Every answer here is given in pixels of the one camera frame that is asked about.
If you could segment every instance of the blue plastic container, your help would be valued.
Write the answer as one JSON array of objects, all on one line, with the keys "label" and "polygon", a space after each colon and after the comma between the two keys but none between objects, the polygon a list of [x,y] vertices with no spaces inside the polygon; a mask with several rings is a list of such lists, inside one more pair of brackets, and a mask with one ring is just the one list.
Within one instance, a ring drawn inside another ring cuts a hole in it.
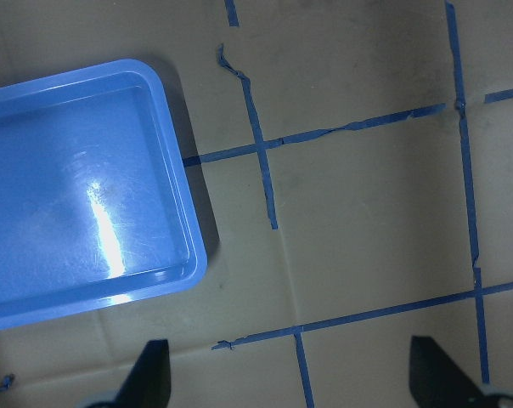
[{"label": "blue plastic container", "polygon": [[151,68],[124,59],[0,88],[0,329],[179,292],[205,271]]}]

